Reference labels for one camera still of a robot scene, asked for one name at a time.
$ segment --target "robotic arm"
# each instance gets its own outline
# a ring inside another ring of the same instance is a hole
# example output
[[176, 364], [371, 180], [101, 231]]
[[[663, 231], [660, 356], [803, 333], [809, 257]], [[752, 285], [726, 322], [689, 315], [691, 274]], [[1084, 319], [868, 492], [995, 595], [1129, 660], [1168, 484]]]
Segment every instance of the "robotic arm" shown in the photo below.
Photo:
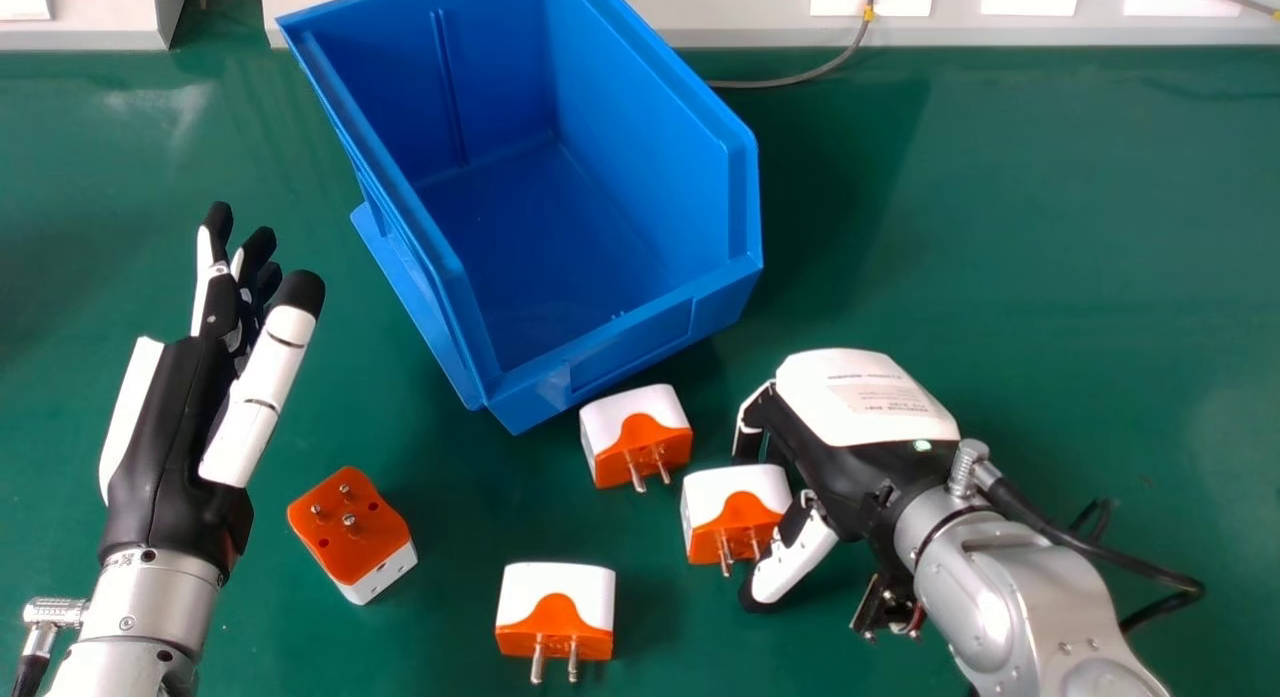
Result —
[[[749, 611], [776, 606], [837, 542], [865, 540], [879, 573], [850, 627], [868, 642], [919, 639], [928, 615], [983, 697], [1169, 697], [1121, 625], [1193, 602], [1202, 583], [1053, 527], [887, 356], [790, 356], [739, 413], [735, 463], [762, 450], [808, 489], [742, 583]], [[1085, 555], [1183, 592], [1117, 623]]]
[[[102, 570], [90, 601], [36, 599], [13, 697], [32, 697], [59, 629], [78, 629], [49, 697], [189, 697], [214, 602], [244, 554], [246, 486], [324, 304], [315, 274], [280, 276], [260, 228], [229, 258], [232, 211], [196, 237], [191, 333], [133, 349], [102, 446]], [[275, 301], [266, 308], [266, 302]]]

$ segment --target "blue plastic bin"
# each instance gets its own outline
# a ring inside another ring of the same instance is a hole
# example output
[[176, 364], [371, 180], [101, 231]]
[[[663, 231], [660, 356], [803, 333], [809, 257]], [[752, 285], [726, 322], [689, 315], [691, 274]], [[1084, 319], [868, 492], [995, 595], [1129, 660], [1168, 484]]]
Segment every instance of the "blue plastic bin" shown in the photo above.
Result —
[[339, 0], [280, 27], [466, 407], [522, 432], [741, 315], [755, 138], [623, 0]]

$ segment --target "white wall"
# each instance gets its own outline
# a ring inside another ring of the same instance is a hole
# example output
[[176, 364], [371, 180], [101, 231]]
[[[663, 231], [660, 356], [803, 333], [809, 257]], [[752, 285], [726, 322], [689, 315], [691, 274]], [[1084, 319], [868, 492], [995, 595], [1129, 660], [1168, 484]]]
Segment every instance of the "white wall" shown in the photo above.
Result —
[[[854, 17], [809, 17], [809, 0], [627, 0], [677, 47], [836, 45]], [[1280, 6], [1280, 0], [1262, 0]], [[882, 17], [869, 45], [1280, 43], [1280, 22], [1125, 17], [1124, 0], [1079, 0], [1075, 17], [987, 17], [979, 0], [933, 0], [933, 14]]]

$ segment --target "blue container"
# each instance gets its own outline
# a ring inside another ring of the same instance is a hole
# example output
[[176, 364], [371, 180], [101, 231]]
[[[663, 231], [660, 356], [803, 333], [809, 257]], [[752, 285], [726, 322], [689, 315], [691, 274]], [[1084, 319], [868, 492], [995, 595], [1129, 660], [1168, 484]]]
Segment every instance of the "blue container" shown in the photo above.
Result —
[[280, 27], [466, 407], [522, 432], [741, 315], [755, 138], [623, 0], [339, 0]]

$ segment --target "green table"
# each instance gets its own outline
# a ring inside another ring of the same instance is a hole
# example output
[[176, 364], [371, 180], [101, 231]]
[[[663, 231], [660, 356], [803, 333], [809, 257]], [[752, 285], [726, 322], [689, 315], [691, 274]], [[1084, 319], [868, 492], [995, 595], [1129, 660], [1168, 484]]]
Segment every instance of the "green table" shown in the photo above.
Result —
[[[678, 485], [591, 489], [563, 414], [511, 437], [453, 395], [347, 215], [348, 164], [256, 5], [214, 0], [155, 55], [0, 58], [0, 660], [19, 606], [86, 595], [96, 464], [141, 333], [188, 318], [192, 228], [227, 200], [329, 302], [252, 494], [202, 696], [526, 694], [498, 655], [502, 567], [618, 572], [617, 659], [580, 694], [955, 694], [937, 632], [869, 647], [872, 569], [842, 547], [772, 616], [681, 555]], [[690, 55], [714, 75], [826, 52]], [[1261, 693], [1280, 639], [1280, 51], [896, 50], [726, 95], [760, 141], [767, 263], [740, 325], [637, 375], [675, 382], [696, 466], [783, 356], [887, 350], [1042, 506], [1119, 497], [1108, 544], [1210, 597], [1134, 637], [1183, 696]], [[348, 605], [284, 506], [339, 466], [411, 523], [421, 564]], [[1156, 588], [1105, 569], [1121, 610]], [[562, 664], [545, 694], [567, 694]]]

